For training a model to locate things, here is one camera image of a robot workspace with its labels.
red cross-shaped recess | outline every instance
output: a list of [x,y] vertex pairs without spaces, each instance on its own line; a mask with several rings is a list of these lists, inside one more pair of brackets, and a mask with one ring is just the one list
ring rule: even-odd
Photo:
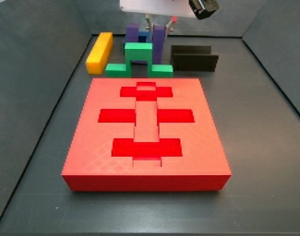
[[158,109],[156,98],[171,98],[171,87],[156,87],[155,82],[136,82],[122,87],[119,96],[135,97],[134,109],[102,109],[99,123],[134,123],[132,138],[114,138],[112,157],[134,160],[181,157],[181,140],[159,138],[159,123],[193,123],[190,109]]

gray surface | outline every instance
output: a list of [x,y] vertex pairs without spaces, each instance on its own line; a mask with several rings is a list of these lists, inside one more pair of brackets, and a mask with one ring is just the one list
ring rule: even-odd
[[[124,33],[126,25],[138,23],[146,27],[143,14],[126,13],[119,10],[118,0],[72,0],[87,22],[92,34],[111,31]],[[203,35],[242,37],[266,0],[217,0],[219,9],[210,18],[178,18],[174,35]],[[169,17],[152,16],[155,24],[164,25]]]
[[300,112],[300,0],[270,0],[243,40]]
[[0,215],[88,39],[71,0],[0,4]]
[[[120,41],[115,39],[111,63],[123,61]],[[211,45],[219,55],[214,73],[175,76],[201,78],[231,168],[223,190],[68,190],[59,173],[91,81],[82,60],[1,218],[0,233],[300,232],[300,117],[241,40],[170,38],[167,43]],[[169,54],[167,45],[164,62]],[[143,65],[134,69],[138,76],[146,74]]]

green block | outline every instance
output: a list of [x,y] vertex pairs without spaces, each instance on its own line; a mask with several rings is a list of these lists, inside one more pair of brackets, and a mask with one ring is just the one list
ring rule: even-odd
[[126,64],[107,64],[104,68],[107,77],[131,77],[131,69]]
[[152,44],[144,42],[126,42],[124,44],[124,62],[147,61],[151,65]]
[[152,65],[148,77],[173,77],[173,65]]

black block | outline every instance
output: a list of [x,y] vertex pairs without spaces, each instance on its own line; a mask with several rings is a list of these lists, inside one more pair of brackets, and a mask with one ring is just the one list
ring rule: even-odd
[[218,55],[211,55],[211,46],[171,46],[170,63],[174,71],[213,72],[217,60]]

purple block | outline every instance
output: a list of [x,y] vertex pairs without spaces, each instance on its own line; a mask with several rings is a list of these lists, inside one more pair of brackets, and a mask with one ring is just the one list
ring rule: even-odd
[[155,65],[162,63],[164,36],[166,36],[164,26],[154,25],[151,42],[152,42],[152,63]]
[[138,24],[130,24],[126,27],[126,42],[138,42]]

